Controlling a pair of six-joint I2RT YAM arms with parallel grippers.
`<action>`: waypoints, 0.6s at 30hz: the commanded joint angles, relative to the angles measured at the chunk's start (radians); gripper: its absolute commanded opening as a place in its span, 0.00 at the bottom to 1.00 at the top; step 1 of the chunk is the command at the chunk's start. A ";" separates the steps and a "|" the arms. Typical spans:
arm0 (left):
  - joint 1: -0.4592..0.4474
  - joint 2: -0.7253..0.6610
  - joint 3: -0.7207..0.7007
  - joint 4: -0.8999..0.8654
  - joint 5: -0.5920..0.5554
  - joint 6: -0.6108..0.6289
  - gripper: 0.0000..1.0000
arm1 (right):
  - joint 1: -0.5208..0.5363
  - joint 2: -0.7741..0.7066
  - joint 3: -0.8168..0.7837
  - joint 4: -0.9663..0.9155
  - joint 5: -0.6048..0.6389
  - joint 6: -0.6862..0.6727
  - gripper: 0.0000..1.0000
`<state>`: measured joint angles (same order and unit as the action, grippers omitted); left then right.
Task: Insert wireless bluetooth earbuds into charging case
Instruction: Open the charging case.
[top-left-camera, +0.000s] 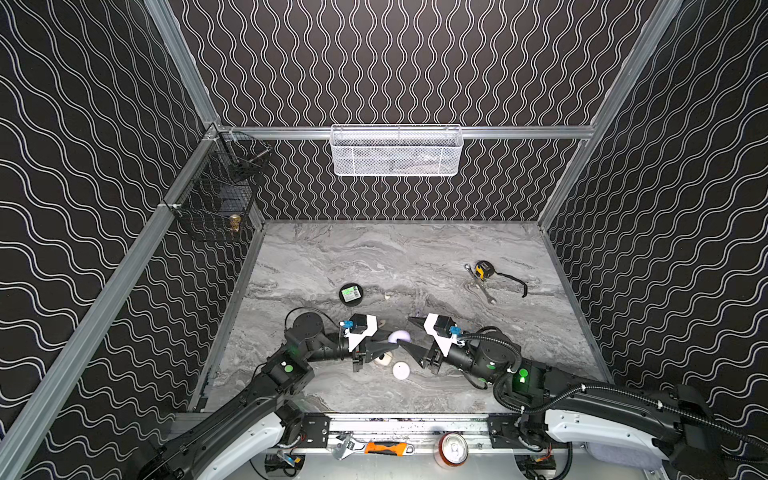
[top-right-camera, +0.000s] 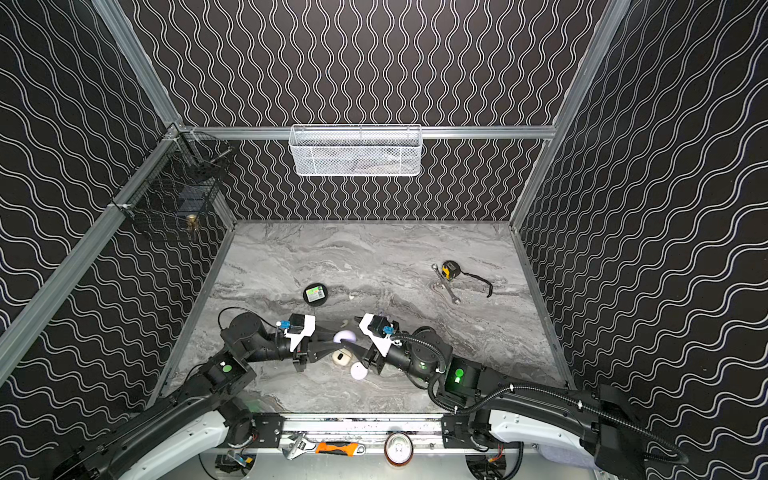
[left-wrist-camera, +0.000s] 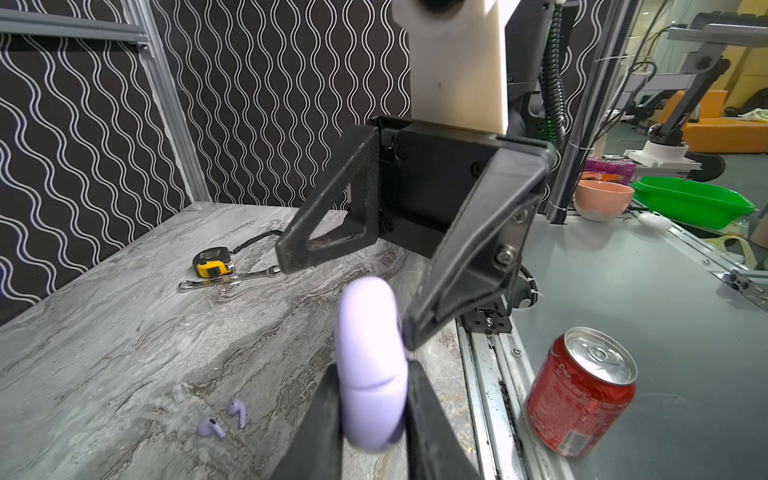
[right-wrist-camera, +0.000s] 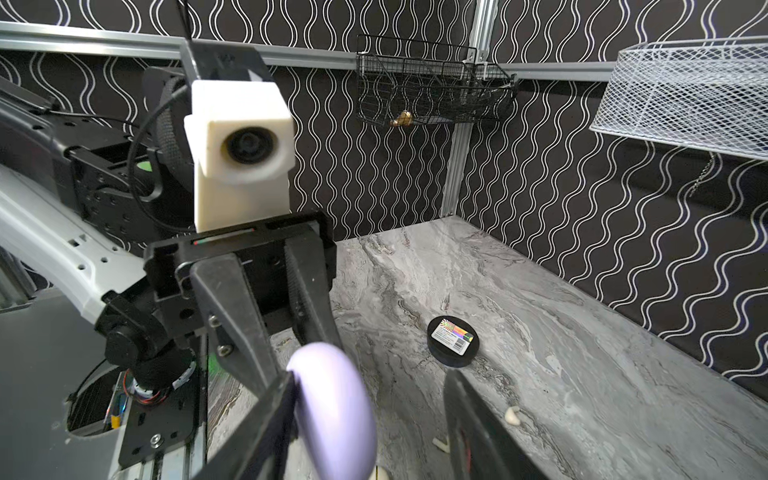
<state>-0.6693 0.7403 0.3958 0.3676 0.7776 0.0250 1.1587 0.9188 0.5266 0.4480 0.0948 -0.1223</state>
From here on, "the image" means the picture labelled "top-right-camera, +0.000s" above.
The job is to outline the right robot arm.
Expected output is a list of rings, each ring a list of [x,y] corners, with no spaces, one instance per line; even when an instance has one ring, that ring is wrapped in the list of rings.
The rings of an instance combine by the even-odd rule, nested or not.
[[[571,390],[515,378],[455,355],[430,327],[396,333],[387,353],[375,345],[342,344],[366,367],[390,365],[423,381],[435,405],[480,422],[475,431],[481,438],[495,435],[492,412],[518,414],[576,436],[596,467],[622,479],[645,478],[652,463],[689,461],[678,445],[642,426],[626,395],[611,385]]]

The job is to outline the purple earbud charging case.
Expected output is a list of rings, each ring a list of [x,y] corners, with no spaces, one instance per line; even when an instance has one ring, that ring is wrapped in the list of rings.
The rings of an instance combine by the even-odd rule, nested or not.
[[[357,341],[357,335],[352,330],[340,330],[333,336],[333,342],[341,344],[343,342],[355,343]]]

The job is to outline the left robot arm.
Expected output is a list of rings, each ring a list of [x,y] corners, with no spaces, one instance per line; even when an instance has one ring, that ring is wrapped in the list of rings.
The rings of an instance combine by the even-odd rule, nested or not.
[[[176,390],[116,429],[77,447],[53,479],[157,478],[223,442],[248,444],[252,414],[239,394],[256,378],[256,362],[289,359],[297,371],[338,348],[335,331],[312,315],[267,323],[245,311],[220,331],[223,348]]]

